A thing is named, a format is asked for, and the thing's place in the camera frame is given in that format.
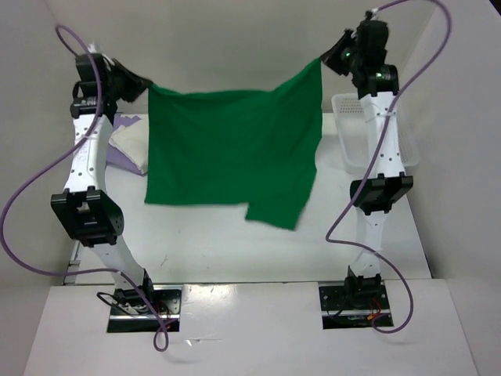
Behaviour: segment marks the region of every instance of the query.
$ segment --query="black bracket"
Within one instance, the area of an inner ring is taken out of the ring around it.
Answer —
[[[353,198],[362,180],[354,180],[350,185],[350,197]],[[362,209],[365,215],[372,212],[385,212],[391,210],[391,206],[397,202],[413,187],[412,176],[401,173],[400,176],[385,178],[379,174],[375,179],[368,179],[362,188],[359,197],[355,201],[355,206]]]
[[[102,190],[90,186],[85,192],[53,194],[50,206],[71,239],[84,247],[117,243],[124,232],[124,215],[120,207]]]
[[[134,102],[153,83],[132,73],[116,59],[108,60],[100,53],[93,53],[92,60],[97,66],[103,91],[102,113],[113,123],[117,112],[117,101],[122,99]],[[70,112],[72,118],[78,119],[83,114],[94,114],[99,103],[97,103],[97,81],[87,54],[77,56],[75,63],[80,81],[73,87]]]
[[[368,12],[356,32],[345,30],[334,47],[320,56],[337,74],[352,74],[351,81],[358,89],[359,99],[367,94],[377,96],[378,92],[397,95],[399,90],[397,68],[384,62],[389,36],[387,24],[372,20],[372,16]]]

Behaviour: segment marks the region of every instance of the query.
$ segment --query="green cloth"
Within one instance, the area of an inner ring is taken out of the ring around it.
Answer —
[[[249,203],[247,220],[293,230],[315,180],[322,135],[320,60],[270,92],[148,99],[148,204]]]

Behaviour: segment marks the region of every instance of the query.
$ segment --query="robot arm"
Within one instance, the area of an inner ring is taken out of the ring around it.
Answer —
[[[125,272],[150,298],[153,285],[148,273],[134,260],[122,237],[122,210],[106,194],[105,169],[117,100],[135,100],[151,82],[139,78],[104,55],[93,53],[92,56],[102,80],[103,113],[93,133],[74,153],[64,190],[52,195],[51,206],[72,239],[92,249],[106,267]],[[88,57],[78,56],[76,64],[81,80],[74,87],[70,112],[74,119],[75,143],[78,143],[91,126],[98,103],[96,80]],[[117,273],[113,274],[113,278],[116,295],[122,302],[134,305],[139,301],[129,282]]]
[[[388,109],[398,94],[398,72],[384,62],[389,31],[387,24],[377,20],[372,12],[356,31],[346,30],[338,43],[321,56],[322,61],[339,75],[352,75],[366,119],[369,159],[372,159],[384,128],[388,129],[376,163],[355,201],[357,211],[356,241],[375,251],[381,250],[384,222],[392,205],[413,186],[413,177],[405,174],[398,145],[396,110]],[[351,182],[354,197],[361,180]],[[355,283],[358,294],[378,291],[380,261],[367,251],[361,251],[348,267],[348,278]]]

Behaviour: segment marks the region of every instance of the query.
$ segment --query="white table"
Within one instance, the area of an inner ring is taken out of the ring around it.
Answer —
[[[475,376],[443,280],[411,280],[416,310],[402,332],[322,329],[318,285],[186,285],[179,333],[167,352],[153,333],[106,334],[111,286],[52,287],[24,376]],[[387,282],[393,319],[409,309],[404,287]]]
[[[344,170],[332,114],[324,115],[318,169],[308,205],[296,231],[245,222],[246,205],[169,207],[144,204],[146,177],[116,168],[106,171],[108,194],[125,216],[124,238],[154,283],[245,283],[343,280],[359,250],[328,244],[324,237],[349,199],[354,176]],[[384,232],[384,254],[409,279],[431,278],[409,202],[391,211]],[[355,239],[352,210],[334,234]],[[102,267],[80,249],[80,269]],[[384,279],[396,274],[382,266]],[[105,273],[78,276],[77,284],[111,284]]]

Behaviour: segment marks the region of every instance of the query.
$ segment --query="purple cable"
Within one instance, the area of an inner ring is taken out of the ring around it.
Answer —
[[[386,5],[383,5],[381,6],[380,8],[378,8],[377,10],[378,11],[381,11],[381,10],[385,10],[385,9],[388,9],[394,5],[398,5],[398,4],[402,4],[403,2],[409,2],[411,0],[396,0],[394,2],[390,2]],[[403,92],[426,70],[428,69],[428,67],[438,58],[438,56],[442,53],[445,45],[447,44],[447,42],[449,41],[449,37],[451,35],[451,30],[452,30],[452,17],[451,17],[451,14],[450,14],[450,11],[447,9],[447,7],[442,3],[440,2],[439,0],[425,0],[425,1],[428,1],[428,2],[433,2],[438,8],[440,8],[440,10],[444,13],[445,15],[445,20],[447,22],[447,31],[445,32],[445,37],[444,37],[444,40],[443,42],[440,44],[440,47],[438,48],[437,52],[430,58],[430,60],[428,60],[428,62],[426,64],[423,65],[423,67],[421,67],[421,69],[419,69],[417,71],[416,74],[414,74],[403,86],[402,88],[400,89],[400,91],[398,92],[398,94],[395,96],[395,98],[393,99],[393,101],[391,101],[391,105],[390,107],[388,108],[388,113],[391,113],[394,108],[395,108],[395,105],[397,104],[397,101],[400,99],[400,97],[402,96]],[[374,165],[376,164],[376,160],[377,160],[377,157],[379,155],[379,152],[381,150],[381,147],[383,146],[383,141],[384,141],[384,137],[386,136],[386,132],[387,132],[387,129],[388,129],[388,125],[390,123],[390,117],[387,116],[385,121],[384,121],[384,126],[383,126],[383,130],[381,132],[381,137],[379,138],[379,141],[377,143],[377,146],[376,146],[376,149],[374,150],[374,155],[372,157],[372,159],[370,160],[370,163],[369,163],[369,167],[367,168],[367,171],[365,173],[365,175],[363,176],[362,178],[362,181],[360,182],[359,184],[359,188],[355,191],[355,194],[353,195],[353,198],[350,200],[350,202],[348,203],[348,205],[346,205],[346,208],[344,208],[344,210],[342,211],[342,213],[339,215],[339,217],[336,219],[336,221],[334,222],[334,224],[329,228],[329,231],[327,231],[327,234],[326,234],[326,241],[329,242],[329,243],[334,243],[334,244],[346,244],[346,245],[351,245],[351,246],[354,246],[354,247],[361,247],[367,251],[369,251],[370,253],[374,254],[376,257],[378,257],[379,259],[383,260],[384,262],[386,262],[398,275],[398,278],[400,278],[404,284],[404,287],[405,289],[407,290],[407,294],[409,295],[409,315],[407,316],[407,318],[405,319],[405,321],[403,322],[402,325],[400,325],[399,327],[396,327],[395,329],[390,329],[388,331],[384,331],[384,330],[381,330],[380,328],[376,327],[376,322],[383,316],[387,316],[387,315],[379,315],[378,317],[376,317],[375,319],[373,319],[371,321],[371,324],[373,326],[373,328],[376,330],[376,331],[379,331],[380,333],[385,333],[385,334],[392,334],[392,333],[396,333],[398,331],[401,331],[404,327],[407,326],[407,324],[409,323],[409,321],[411,320],[411,318],[413,317],[413,314],[414,314],[414,297],[413,297],[413,293],[410,291],[410,287],[409,287],[409,284],[407,283],[407,281],[405,280],[404,276],[402,275],[402,273],[400,272],[400,270],[398,270],[398,268],[395,266],[395,264],[393,262],[390,262],[390,260],[388,260],[387,258],[385,258],[382,254],[380,254],[378,251],[372,249],[371,247],[368,247],[366,246],[365,244],[361,244],[361,243],[357,243],[357,242],[354,242],[354,241],[348,241],[348,240],[334,240],[334,239],[330,239],[330,236],[332,235],[332,232],[336,229],[336,227],[339,225],[339,223],[341,223],[341,221],[343,220],[343,218],[346,216],[346,214],[349,212],[349,210],[351,209],[351,207],[353,206],[353,204],[356,202],[356,200],[359,198],[359,195],[360,193],[362,192],[362,188],[365,186],[365,184],[367,183],[367,179],[369,178],[369,175],[370,175],[370,172],[372,171]]]
[[[89,269],[89,270],[80,270],[77,272],[49,272],[47,270],[42,270],[38,268],[34,268],[33,266],[30,266],[26,264],[23,260],[18,258],[10,249],[9,245],[7,244],[7,241],[5,239],[5,219],[7,217],[7,214],[9,214],[9,210],[12,207],[14,201],[18,198],[19,195],[24,192],[26,188],[28,188],[35,180],[40,178],[42,175],[44,175],[48,170],[59,164],[61,161],[65,160],[67,157],[69,157],[72,153],[80,149],[80,147],[87,141],[87,137],[92,134],[92,131],[97,125],[97,122],[99,120],[99,116],[102,111],[102,98],[103,98],[103,90],[101,87],[101,80],[99,77],[99,72],[97,70],[96,63],[94,62],[94,59],[92,58],[91,53],[87,49],[87,46],[85,43],[78,37],[78,35],[75,34],[74,31],[72,31],[69,27],[64,26],[64,25],[57,25],[56,26],[56,33],[57,36],[59,37],[60,41],[64,44],[64,46],[75,56],[77,56],[77,53],[64,41],[63,37],[61,36],[60,30],[65,30],[68,34],[70,34],[77,42],[78,44],[83,48],[85,53],[88,56],[88,59],[91,63],[92,70],[94,71],[94,75],[96,76],[96,82],[97,82],[97,103],[98,103],[98,108],[96,109],[96,115],[94,116],[94,119],[92,119],[92,123],[88,128],[88,131],[85,133],[85,136],[81,138],[81,140],[76,143],[72,148],[70,148],[66,153],[64,153],[61,157],[57,158],[54,162],[50,163],[46,167],[44,167],[42,170],[37,172],[35,175],[30,177],[24,184],[22,184],[16,192],[13,193],[13,195],[7,200],[7,203],[5,204],[5,207],[2,209],[2,214],[0,215],[0,244],[2,244],[5,253],[19,266],[23,267],[26,270],[29,270],[33,273],[36,274],[41,274],[43,276],[47,277],[68,277],[68,276],[77,276],[81,274],[90,274],[90,273],[102,273],[102,272],[107,272],[107,273],[118,273],[120,274],[124,279],[126,279],[127,282],[130,283],[130,285],[134,288],[134,290],[138,293],[139,297],[144,301],[145,305],[148,307],[148,309],[151,311],[151,313],[155,316],[157,319],[160,327],[158,328],[157,332],[155,333],[153,337],[153,346],[155,350],[163,352],[167,350],[169,346],[169,337],[168,337],[168,331],[167,331],[167,325],[169,324],[168,322],[165,323],[162,318],[158,315],[157,311],[155,308],[151,305],[151,303],[148,301],[144,293],[141,291],[141,289],[134,283],[133,280],[131,280],[130,277],[128,277],[126,274],[122,273],[120,270],[117,269],[111,269],[111,268],[99,268],[99,269]],[[165,337],[165,345],[164,347],[160,347],[157,345],[157,339],[159,333],[164,333]]]

